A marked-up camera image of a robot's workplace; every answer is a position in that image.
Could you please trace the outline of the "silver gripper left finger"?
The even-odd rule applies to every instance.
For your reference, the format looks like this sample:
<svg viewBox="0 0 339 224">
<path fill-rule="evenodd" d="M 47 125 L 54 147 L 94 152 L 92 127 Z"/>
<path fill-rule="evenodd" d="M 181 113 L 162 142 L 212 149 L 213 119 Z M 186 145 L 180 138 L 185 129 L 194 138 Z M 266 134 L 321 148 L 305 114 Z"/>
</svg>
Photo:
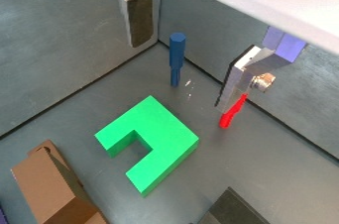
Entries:
<svg viewBox="0 0 339 224">
<path fill-rule="evenodd" d="M 141 46 L 153 35 L 152 0 L 120 0 L 129 45 Z"/>
</svg>

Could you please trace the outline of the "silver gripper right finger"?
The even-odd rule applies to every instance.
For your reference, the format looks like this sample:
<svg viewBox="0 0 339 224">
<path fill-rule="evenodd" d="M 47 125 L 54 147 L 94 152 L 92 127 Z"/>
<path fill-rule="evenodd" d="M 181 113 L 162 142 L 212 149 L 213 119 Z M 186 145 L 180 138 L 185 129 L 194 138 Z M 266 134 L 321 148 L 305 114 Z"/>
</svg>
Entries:
<svg viewBox="0 0 339 224">
<path fill-rule="evenodd" d="M 216 108 L 225 113 L 252 88 L 265 92 L 274 77 L 269 72 L 292 64 L 305 42 L 276 27 L 268 27 L 261 46 L 250 45 L 229 64 Z"/>
</svg>

